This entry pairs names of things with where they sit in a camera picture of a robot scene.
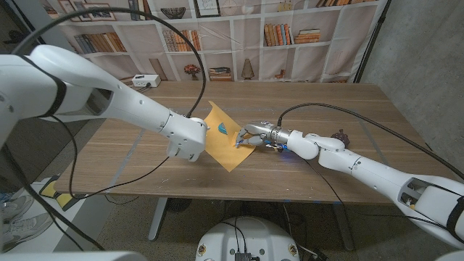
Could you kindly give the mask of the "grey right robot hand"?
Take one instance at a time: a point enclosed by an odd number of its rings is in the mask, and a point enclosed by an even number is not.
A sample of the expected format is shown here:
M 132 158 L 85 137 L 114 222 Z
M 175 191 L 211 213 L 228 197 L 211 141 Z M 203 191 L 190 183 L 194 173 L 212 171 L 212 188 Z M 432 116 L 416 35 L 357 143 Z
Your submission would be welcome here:
M 235 147 L 241 145 L 261 146 L 269 141 L 278 146 L 287 144 L 291 132 L 268 121 L 256 121 L 248 123 L 236 137 Z

